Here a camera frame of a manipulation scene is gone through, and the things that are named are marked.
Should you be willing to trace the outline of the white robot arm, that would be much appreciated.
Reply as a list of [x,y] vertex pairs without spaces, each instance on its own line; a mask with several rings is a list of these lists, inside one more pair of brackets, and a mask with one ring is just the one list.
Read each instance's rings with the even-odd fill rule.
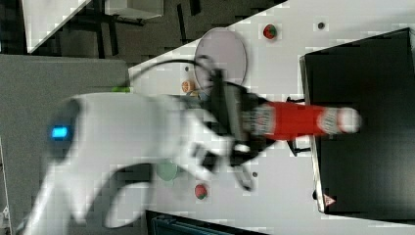
[[270,144],[273,112],[220,71],[212,78],[205,101],[117,92],[65,100],[50,120],[45,176],[18,235],[68,235],[71,222],[123,228],[148,208],[155,165],[208,181],[222,161],[256,157]]

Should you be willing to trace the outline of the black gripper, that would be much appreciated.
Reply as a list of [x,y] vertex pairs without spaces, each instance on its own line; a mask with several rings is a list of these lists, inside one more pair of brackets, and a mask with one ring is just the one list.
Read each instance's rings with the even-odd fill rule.
[[230,136],[234,140],[229,156],[230,165],[242,165],[272,146],[275,140],[254,132],[254,116],[267,100],[250,93],[242,85],[225,81],[224,70],[212,70],[208,79],[211,88],[202,107],[217,120],[217,124],[210,126],[218,134]]

